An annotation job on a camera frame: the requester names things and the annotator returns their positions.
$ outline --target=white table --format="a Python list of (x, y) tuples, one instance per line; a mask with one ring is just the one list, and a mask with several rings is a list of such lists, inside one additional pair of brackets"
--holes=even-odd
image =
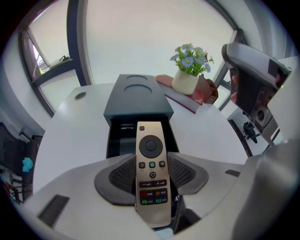
[[(33, 193), (62, 173), (106, 158), (109, 126), (103, 112), (113, 83), (74, 89), (47, 126), (33, 176)], [(74, 97), (87, 92), (85, 98)], [(196, 114), (168, 99), (170, 120), (180, 153), (228, 163), (244, 164), (247, 155), (235, 131), (213, 105)]]

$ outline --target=book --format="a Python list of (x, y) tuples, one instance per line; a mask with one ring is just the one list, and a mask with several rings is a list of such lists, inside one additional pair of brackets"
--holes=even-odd
[(195, 114), (199, 105), (203, 104), (203, 94), (198, 89), (195, 89), (192, 95), (185, 95), (172, 88), (173, 78), (171, 76), (157, 75), (154, 78), (167, 97), (187, 108), (192, 113)]

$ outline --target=white flower pot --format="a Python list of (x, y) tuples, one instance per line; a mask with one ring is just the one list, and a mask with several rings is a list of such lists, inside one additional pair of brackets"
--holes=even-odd
[(178, 69), (172, 81), (172, 88), (183, 94), (192, 95), (197, 83), (198, 77), (187, 74)]

